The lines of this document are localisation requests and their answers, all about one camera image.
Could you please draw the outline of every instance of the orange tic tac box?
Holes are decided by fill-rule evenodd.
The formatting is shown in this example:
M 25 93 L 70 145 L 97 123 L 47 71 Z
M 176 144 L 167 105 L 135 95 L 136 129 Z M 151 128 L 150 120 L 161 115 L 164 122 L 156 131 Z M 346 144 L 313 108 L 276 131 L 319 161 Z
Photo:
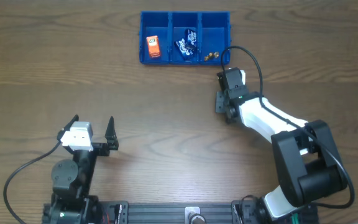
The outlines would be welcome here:
M 150 58 L 161 57 L 160 43 L 157 36 L 146 37 L 147 45 L 149 46 Z

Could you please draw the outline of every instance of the blue snack packet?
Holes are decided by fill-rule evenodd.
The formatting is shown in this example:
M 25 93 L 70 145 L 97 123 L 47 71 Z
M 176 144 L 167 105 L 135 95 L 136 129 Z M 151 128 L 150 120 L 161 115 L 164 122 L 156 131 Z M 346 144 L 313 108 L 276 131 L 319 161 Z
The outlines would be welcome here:
M 185 47 L 192 51 L 197 50 L 197 33 L 194 30 L 186 29 L 185 38 L 186 38 Z
M 182 39 L 180 39 L 178 41 L 175 41 L 175 46 L 180 51 L 181 56 L 183 57 L 183 59 L 189 60 L 189 59 L 192 59 L 194 57 L 194 53 L 190 49 L 187 49 L 185 47 L 185 39 L 184 38 L 182 38 Z

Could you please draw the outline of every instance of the blue divided bin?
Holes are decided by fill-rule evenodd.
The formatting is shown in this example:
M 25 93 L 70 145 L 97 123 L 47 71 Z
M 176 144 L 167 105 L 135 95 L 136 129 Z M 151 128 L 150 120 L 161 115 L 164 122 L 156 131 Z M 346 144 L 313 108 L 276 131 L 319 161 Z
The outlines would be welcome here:
M 197 32 L 196 55 L 184 60 L 174 41 L 185 37 L 185 29 Z M 139 60 L 144 64 L 220 65 L 221 58 L 204 62 L 210 52 L 222 53 L 230 46 L 230 12 L 142 12 L 140 14 Z M 146 37 L 157 35 L 161 57 L 150 58 Z M 226 52 L 224 64 L 230 62 Z

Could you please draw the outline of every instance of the wooden tabletop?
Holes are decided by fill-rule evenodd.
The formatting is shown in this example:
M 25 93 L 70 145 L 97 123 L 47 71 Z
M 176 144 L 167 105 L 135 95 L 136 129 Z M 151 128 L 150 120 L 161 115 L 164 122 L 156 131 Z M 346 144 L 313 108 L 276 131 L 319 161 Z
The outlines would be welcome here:
M 119 150 L 98 159 L 91 194 L 131 202 L 231 202 L 277 185 L 272 147 L 214 112 L 220 67 L 139 63 L 142 10 L 231 11 L 232 44 L 258 58 L 265 96 L 297 117 L 327 122 L 356 188 L 321 223 L 358 222 L 358 1 L 0 0 L 0 223 L 15 223 L 2 189 L 23 163 L 49 151 L 79 114 L 103 141 L 114 116 Z M 251 59 L 232 52 L 232 67 Z M 8 198 L 28 223 L 50 201 L 59 147 L 20 172 Z M 344 190 L 323 201 L 345 203 Z

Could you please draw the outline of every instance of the robotic arm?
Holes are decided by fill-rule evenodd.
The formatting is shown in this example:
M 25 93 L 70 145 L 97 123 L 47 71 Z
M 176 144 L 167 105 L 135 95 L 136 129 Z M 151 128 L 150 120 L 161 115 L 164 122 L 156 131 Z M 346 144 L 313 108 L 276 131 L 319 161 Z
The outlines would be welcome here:
M 245 72 L 231 68 L 218 73 L 222 91 L 216 94 L 216 112 L 225 113 L 228 123 L 240 121 L 256 130 L 272 143 L 280 185 L 257 202 L 260 222 L 272 223 L 321 197 L 327 197 L 347 187 L 344 174 L 330 155 L 298 128 L 266 110 L 260 104 L 289 119 L 313 134 L 341 163 L 331 131 L 324 121 L 308 123 L 296 119 L 260 96 L 249 93 Z M 305 164 L 302 155 L 318 153 L 318 159 Z

